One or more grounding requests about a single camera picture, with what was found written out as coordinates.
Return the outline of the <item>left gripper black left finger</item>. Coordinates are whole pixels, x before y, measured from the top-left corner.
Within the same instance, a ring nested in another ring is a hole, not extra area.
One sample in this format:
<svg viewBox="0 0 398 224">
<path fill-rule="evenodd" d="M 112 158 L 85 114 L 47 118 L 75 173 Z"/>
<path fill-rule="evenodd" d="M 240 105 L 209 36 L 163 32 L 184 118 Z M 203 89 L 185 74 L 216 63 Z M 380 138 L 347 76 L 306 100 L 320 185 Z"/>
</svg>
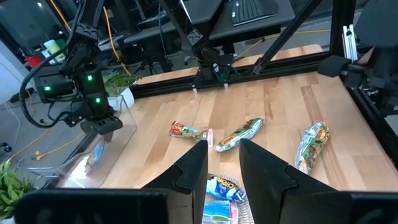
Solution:
<svg viewBox="0 0 398 224">
<path fill-rule="evenodd" d="M 201 224 L 208 174 L 208 143 L 197 142 L 142 189 L 157 199 L 142 202 L 142 223 Z"/>
</svg>

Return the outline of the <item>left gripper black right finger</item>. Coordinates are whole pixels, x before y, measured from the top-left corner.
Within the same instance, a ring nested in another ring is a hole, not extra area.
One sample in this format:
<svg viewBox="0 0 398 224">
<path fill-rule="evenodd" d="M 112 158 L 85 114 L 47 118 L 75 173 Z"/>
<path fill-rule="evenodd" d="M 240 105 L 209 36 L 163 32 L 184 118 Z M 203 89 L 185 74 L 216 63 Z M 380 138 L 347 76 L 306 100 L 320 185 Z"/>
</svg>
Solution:
<svg viewBox="0 0 398 224">
<path fill-rule="evenodd" d="M 349 223 L 347 195 L 242 139 L 241 175 L 255 223 Z"/>
</svg>

